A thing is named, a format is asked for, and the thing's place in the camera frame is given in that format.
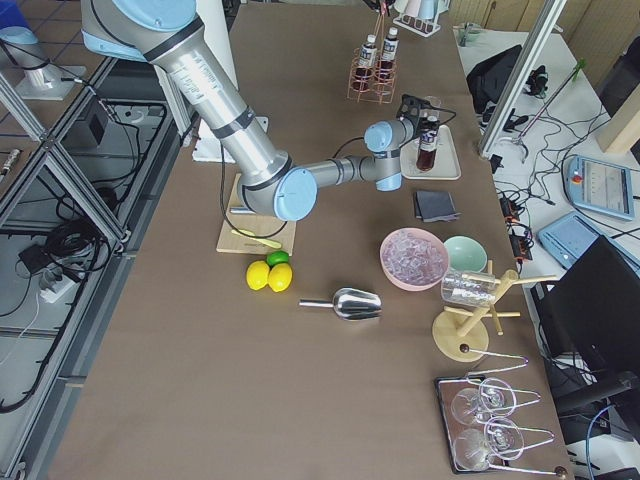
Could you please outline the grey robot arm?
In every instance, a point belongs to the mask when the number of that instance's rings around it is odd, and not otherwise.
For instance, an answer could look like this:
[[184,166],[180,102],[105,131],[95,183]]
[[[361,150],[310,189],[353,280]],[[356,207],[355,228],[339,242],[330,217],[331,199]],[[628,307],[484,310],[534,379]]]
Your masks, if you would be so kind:
[[428,103],[404,95],[395,119],[367,128],[366,157],[330,158],[297,166],[276,149],[205,41],[193,1],[84,1],[85,46],[94,53],[150,63],[169,75],[241,170],[237,195],[250,211],[297,221],[313,209],[320,188],[371,181],[380,191],[402,183],[400,152],[419,135]]

